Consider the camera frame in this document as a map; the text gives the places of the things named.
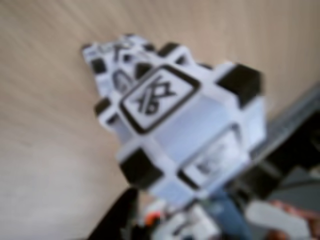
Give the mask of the black moving gripper left finger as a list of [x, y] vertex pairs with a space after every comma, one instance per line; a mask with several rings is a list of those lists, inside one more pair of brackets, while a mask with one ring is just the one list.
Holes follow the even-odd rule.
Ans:
[[88, 240], [123, 240], [122, 230], [138, 209], [139, 192], [129, 187], [115, 200], [88, 235]]

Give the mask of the black fixed gripper right finger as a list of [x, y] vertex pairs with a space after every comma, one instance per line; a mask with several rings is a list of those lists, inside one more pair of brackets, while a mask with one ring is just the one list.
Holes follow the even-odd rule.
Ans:
[[267, 139], [252, 154], [249, 192], [260, 199], [295, 169], [320, 181], [320, 85], [317, 83], [267, 126]]

